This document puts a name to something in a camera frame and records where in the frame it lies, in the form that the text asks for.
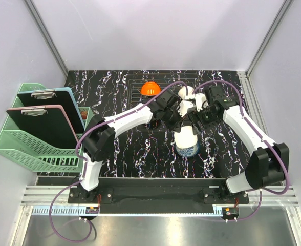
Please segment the white bowl dark blue outside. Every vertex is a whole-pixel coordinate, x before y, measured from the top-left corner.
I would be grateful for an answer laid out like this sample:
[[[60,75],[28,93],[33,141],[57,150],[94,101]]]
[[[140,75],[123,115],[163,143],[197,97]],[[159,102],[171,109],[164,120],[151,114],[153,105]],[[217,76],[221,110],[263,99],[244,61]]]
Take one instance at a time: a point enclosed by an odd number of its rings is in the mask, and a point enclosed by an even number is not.
[[[199,151],[198,137],[192,126],[182,126],[180,132],[174,132],[177,153],[182,157],[193,157]]]

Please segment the orange bowl white inside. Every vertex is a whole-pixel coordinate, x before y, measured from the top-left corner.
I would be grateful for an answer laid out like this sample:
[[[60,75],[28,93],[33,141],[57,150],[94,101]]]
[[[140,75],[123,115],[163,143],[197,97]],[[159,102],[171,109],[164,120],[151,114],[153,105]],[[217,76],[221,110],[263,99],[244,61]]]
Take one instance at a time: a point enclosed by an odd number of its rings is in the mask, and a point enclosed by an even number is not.
[[[155,81],[146,82],[140,90],[141,95],[144,96],[156,96],[160,92],[161,88]]]

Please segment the red patterned bowl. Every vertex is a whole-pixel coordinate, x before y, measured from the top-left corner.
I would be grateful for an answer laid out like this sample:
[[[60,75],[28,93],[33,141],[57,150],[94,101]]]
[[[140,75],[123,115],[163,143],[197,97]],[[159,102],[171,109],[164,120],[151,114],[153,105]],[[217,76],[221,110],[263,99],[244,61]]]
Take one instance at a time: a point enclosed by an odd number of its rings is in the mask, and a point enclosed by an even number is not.
[[[86,119],[87,119],[87,117],[88,117],[88,110],[80,110],[79,113],[80,113],[81,118],[82,118],[83,120],[86,120]]]

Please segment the yellow floral scalloped bowl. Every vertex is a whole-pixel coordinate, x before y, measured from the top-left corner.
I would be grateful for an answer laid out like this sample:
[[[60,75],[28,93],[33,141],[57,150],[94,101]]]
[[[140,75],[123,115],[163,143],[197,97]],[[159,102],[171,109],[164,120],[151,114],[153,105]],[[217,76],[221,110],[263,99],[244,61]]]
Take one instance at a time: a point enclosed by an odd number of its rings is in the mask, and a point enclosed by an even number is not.
[[[182,86],[178,92],[178,95],[182,100],[188,100],[189,97],[192,95],[193,91],[194,88],[191,86]]]

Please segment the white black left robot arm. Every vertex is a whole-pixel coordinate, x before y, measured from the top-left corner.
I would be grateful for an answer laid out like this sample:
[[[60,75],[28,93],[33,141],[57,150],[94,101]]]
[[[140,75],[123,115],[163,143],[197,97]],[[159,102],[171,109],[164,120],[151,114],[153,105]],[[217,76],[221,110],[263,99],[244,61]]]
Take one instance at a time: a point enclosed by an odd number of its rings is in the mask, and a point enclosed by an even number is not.
[[[154,120],[164,122],[169,130],[181,129],[182,116],[178,112],[181,98],[171,90],[144,100],[135,107],[115,116],[95,115],[78,142],[82,147],[83,171],[80,177],[79,197],[87,203],[97,198],[99,174],[103,161],[114,151],[114,139],[122,133]]]

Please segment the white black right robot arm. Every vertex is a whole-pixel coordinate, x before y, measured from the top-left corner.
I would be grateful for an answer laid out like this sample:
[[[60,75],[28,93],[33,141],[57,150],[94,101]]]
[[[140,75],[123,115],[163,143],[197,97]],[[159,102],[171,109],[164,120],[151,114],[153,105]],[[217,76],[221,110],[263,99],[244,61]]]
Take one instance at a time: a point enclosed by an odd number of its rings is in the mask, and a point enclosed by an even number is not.
[[[231,203],[244,191],[267,189],[269,185],[285,182],[284,194],[289,188],[289,148],[285,143],[276,143],[250,118],[242,105],[240,96],[228,97],[219,86],[212,86],[204,93],[188,90],[187,97],[194,100],[193,122],[206,127],[215,122],[224,122],[237,134],[250,154],[243,173],[225,179],[219,197]]]

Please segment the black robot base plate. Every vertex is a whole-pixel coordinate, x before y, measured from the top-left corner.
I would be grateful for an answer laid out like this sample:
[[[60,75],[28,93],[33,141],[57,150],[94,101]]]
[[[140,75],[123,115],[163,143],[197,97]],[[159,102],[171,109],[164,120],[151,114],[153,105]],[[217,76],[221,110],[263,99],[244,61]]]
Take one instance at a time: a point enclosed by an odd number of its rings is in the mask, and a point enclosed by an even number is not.
[[[238,193],[224,198],[219,194],[218,186],[99,186],[95,190],[84,194],[80,188],[71,188],[68,203],[114,204],[121,201],[195,201],[205,204],[249,204],[249,197],[245,193]]]

